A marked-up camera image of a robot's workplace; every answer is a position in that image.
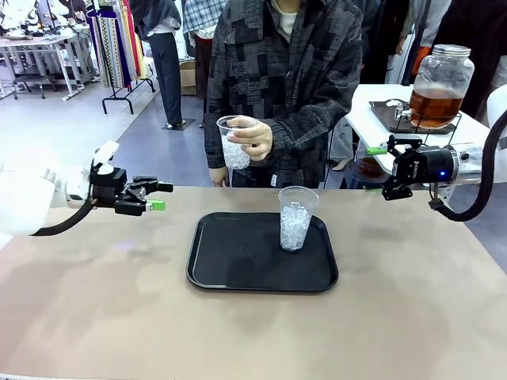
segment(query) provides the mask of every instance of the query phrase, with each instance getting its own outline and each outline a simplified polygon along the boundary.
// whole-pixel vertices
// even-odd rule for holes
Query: metal tray
[[[441,129],[425,129],[422,127],[417,128],[411,122],[403,120],[397,121],[395,120],[396,106],[388,105],[392,101],[406,103],[400,99],[390,99],[388,101],[370,101],[370,106],[373,114],[390,133],[416,133],[417,131],[417,133],[421,135],[447,135],[456,130],[456,125],[454,123],[450,123],[448,126]]]

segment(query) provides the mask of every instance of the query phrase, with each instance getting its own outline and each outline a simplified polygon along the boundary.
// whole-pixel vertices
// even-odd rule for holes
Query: jar lid
[[[447,57],[470,57],[472,49],[459,45],[437,45],[433,53],[446,55]]]

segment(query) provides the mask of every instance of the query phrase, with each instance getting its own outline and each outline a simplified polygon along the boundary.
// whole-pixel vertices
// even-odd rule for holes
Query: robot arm
[[[172,192],[173,185],[156,177],[134,177],[109,164],[118,143],[108,141],[95,154],[88,169],[66,171],[36,165],[0,163],[0,231],[16,235],[51,236],[68,230],[95,207],[113,208],[117,214],[140,216],[163,211],[165,204],[146,200],[152,192]],[[70,207],[78,211],[57,226],[41,228],[49,208]]]
[[[383,184],[386,200],[399,200],[412,196],[412,184],[433,184],[435,196],[429,202],[433,210],[448,219],[466,222],[475,218],[486,206],[493,183],[507,182],[507,86],[490,97],[490,123],[492,126],[484,148],[476,144],[456,144],[440,148],[422,146],[414,135],[392,135],[387,152],[395,156],[392,176]],[[407,145],[400,153],[397,145]],[[455,213],[438,199],[439,184],[479,183],[477,200],[470,209]]]

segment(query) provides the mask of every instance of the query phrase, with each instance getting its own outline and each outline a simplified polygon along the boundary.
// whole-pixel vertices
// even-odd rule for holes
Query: plastic cup
[[[248,119],[248,125],[243,127],[229,127],[228,122],[236,117],[242,117]],[[224,116],[218,119],[216,125],[219,126],[220,134],[222,135],[222,148],[223,158],[225,159],[225,165],[229,169],[244,169],[250,165],[250,156],[243,152],[241,144],[230,142],[227,137],[232,135],[234,131],[242,128],[253,127],[257,124],[257,121],[248,116]]]
[[[278,194],[280,200],[280,245],[289,252],[303,247],[311,216],[319,197],[309,188],[291,186]]]

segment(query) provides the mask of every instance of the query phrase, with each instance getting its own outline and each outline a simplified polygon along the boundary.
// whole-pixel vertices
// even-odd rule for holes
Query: floor
[[[113,162],[127,169],[130,177],[156,176],[180,186],[212,185],[204,155],[204,131],[199,128],[202,101],[183,97],[182,115],[195,122],[183,132],[167,131],[162,129],[166,121],[159,94],[153,97],[147,87],[139,89],[132,97],[134,116],[120,102],[110,104],[106,116],[98,98],[107,93],[95,84],[65,103],[59,99],[61,94],[53,93],[48,93],[46,101],[33,95],[21,95],[19,101],[0,101],[0,156],[20,150],[41,151],[44,146],[65,165],[83,165],[105,140],[118,139],[120,149]],[[26,112],[27,105],[33,112]],[[326,188],[338,188],[340,183],[341,174],[330,172]],[[476,192],[474,185],[458,187],[452,206],[456,210],[467,208]],[[507,240],[502,228],[507,220],[502,212],[505,205],[507,184],[496,185],[487,208],[467,226],[507,273]],[[0,247],[7,240],[0,235]]]

